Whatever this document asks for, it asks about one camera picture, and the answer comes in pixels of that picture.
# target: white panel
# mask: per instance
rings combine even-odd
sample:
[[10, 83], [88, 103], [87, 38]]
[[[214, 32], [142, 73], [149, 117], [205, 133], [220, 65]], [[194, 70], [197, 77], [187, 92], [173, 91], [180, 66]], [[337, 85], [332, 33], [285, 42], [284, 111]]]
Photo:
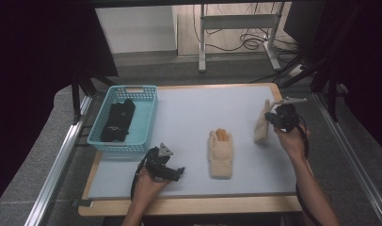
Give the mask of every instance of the white panel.
[[176, 49], [171, 6], [96, 12], [112, 54]]
[[[174, 152], [167, 166], [185, 167], [179, 182], [165, 187], [161, 196], [294, 192], [294, 170], [273, 127], [264, 145], [253, 142], [254, 126], [265, 99], [274, 100], [269, 87], [159, 89], [151, 146], [159, 147], [164, 142]], [[229, 180], [209, 175], [209, 132], [217, 128], [233, 136], [233, 175]], [[139, 160], [104, 153], [88, 197], [128, 198]]]

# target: gray carpet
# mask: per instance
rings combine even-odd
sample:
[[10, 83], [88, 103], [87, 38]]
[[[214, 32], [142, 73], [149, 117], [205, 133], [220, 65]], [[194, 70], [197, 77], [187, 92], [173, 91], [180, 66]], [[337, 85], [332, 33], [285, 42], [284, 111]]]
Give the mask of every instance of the gray carpet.
[[[245, 59], [223, 60], [212, 57], [207, 63], [207, 73], [198, 73], [194, 58], [176, 59], [155, 63], [132, 65], [118, 62], [119, 78], [113, 81], [124, 84], [153, 84], [156, 86], [237, 84], [248, 83], [259, 77], [272, 74], [271, 65], [265, 56]], [[270, 82], [273, 77], [262, 80]], [[297, 105], [311, 130], [310, 164], [318, 182], [332, 200], [342, 225], [381, 225], [356, 176], [351, 171], [339, 144], [328, 129], [322, 113], [314, 102], [308, 85], [311, 78], [283, 89], [283, 97], [306, 97], [308, 102]], [[94, 81], [98, 90], [107, 89], [105, 84]], [[92, 113], [76, 142], [72, 155], [63, 171], [56, 192], [42, 220], [42, 225], [102, 225], [103, 218], [83, 218], [78, 215], [73, 201], [81, 199], [95, 150], [86, 144], [88, 131], [103, 97], [93, 103]], [[348, 111], [342, 99], [338, 100], [338, 115], [362, 164], [382, 193], [382, 150]], [[56, 95], [55, 108], [46, 123], [28, 159], [12, 181], [0, 201], [0, 225], [24, 225], [27, 216], [39, 195], [45, 178], [52, 167], [60, 145], [72, 123], [72, 96], [69, 88]]]

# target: table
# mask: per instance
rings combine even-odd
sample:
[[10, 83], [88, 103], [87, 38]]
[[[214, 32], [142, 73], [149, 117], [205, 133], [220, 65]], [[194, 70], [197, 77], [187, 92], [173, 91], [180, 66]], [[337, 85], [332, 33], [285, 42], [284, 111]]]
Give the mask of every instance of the table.
[[[204, 85], [162, 87], [158, 89], [192, 89], [192, 88], [231, 88], [231, 87], [269, 87], [276, 101], [281, 95], [274, 84], [250, 85]], [[83, 201], [89, 201], [88, 192], [100, 164], [102, 152], [97, 152], [88, 182], [83, 193]], [[131, 203], [130, 200], [95, 200], [86, 206], [79, 206], [81, 216], [124, 216]], [[242, 196], [215, 198], [162, 198], [156, 200], [146, 212], [146, 215], [196, 215], [196, 214], [235, 214], [235, 213], [268, 213], [301, 211], [295, 195], [277, 196]]]

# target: person's right hand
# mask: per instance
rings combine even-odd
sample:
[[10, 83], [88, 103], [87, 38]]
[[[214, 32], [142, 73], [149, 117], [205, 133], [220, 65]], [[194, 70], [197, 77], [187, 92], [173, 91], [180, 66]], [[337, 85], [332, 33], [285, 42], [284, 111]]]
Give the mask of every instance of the person's right hand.
[[[303, 125], [300, 125], [300, 127], [303, 131], [306, 131]], [[303, 142], [302, 135], [297, 130], [297, 128], [294, 128], [290, 132], [283, 132], [274, 126], [274, 132], [279, 136], [279, 143], [290, 156], [291, 160], [305, 159], [305, 144]]]

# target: glove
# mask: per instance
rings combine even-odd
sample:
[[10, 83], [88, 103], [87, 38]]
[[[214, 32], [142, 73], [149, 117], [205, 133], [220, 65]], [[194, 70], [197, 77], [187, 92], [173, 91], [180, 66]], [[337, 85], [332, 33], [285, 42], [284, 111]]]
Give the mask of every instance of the glove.
[[212, 177], [230, 179], [232, 175], [232, 135], [224, 129], [209, 135], [209, 162]]
[[261, 114], [259, 115], [258, 121], [255, 126], [255, 137], [253, 141], [256, 143], [262, 142], [267, 138], [268, 132], [268, 121], [265, 119], [264, 114], [270, 112], [274, 106], [274, 102], [270, 103], [269, 100], [265, 100], [264, 108], [262, 109]]

